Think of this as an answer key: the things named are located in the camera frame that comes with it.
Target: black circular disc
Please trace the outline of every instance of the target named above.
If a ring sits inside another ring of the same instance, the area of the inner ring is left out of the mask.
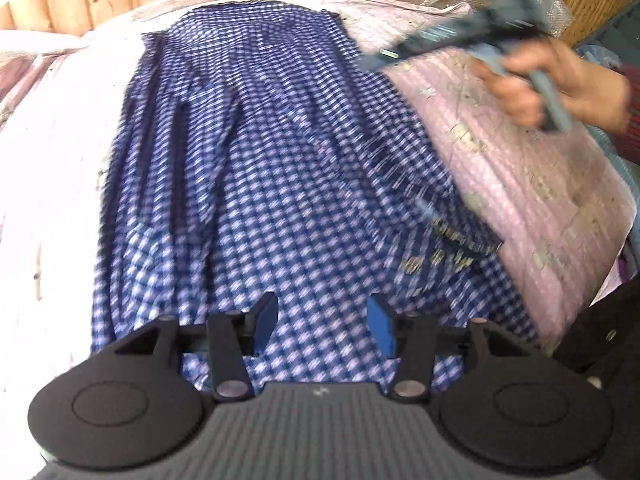
[[[100,364],[73,368],[33,399],[28,423],[46,455],[95,470],[139,466],[175,450],[200,425],[200,394],[178,374],[135,357]]]
[[[546,358],[482,363],[443,394],[439,418],[481,460],[532,473],[583,465],[612,431],[604,394]]]

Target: gray gripper base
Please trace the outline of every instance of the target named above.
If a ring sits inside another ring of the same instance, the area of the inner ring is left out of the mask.
[[[35,480],[516,478],[462,455],[422,408],[388,400],[376,384],[269,383],[257,399],[218,407],[194,440],[155,464],[100,473],[50,463]],[[590,467],[553,478],[602,480]]]

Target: hand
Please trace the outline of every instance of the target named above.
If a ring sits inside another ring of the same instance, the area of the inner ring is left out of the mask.
[[[613,134],[626,129],[630,89],[625,77],[583,61],[562,41],[554,38],[523,41],[505,57],[503,66],[517,75],[544,70],[555,83],[562,104],[571,115]],[[528,81],[517,75],[498,76],[478,60],[474,60],[473,68],[516,124],[535,128],[543,123],[542,98]]]

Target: red sleeve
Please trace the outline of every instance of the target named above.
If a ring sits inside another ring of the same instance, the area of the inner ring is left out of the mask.
[[[620,70],[629,81],[629,124],[622,135],[612,136],[618,155],[635,164],[640,164],[640,68],[625,66]]]

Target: blue and white checkered fabric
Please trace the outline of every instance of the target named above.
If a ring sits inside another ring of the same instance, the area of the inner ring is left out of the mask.
[[[382,74],[360,72],[339,17],[279,2],[201,7],[145,36],[113,145],[93,350],[161,314],[280,318],[265,381],[378,381],[366,299],[441,322],[493,319],[535,336],[495,248],[420,123]],[[434,384],[461,372],[439,360]],[[184,373],[206,386],[207,364]]]

